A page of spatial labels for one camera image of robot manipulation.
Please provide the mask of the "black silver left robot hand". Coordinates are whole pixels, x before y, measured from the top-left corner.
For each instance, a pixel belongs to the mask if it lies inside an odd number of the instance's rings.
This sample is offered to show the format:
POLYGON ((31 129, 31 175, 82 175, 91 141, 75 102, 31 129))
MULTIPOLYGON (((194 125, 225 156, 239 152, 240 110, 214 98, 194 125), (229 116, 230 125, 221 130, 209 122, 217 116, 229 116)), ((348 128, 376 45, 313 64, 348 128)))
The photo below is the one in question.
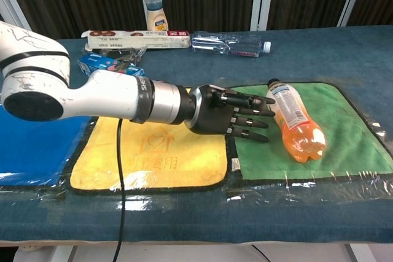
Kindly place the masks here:
POLYGON ((267 143, 269 139, 250 128, 267 129, 268 124, 260 117, 274 117, 269 109, 275 100, 264 96, 240 93, 216 85, 194 88, 190 96, 195 109, 185 125, 193 133, 201 135, 227 135, 267 143))

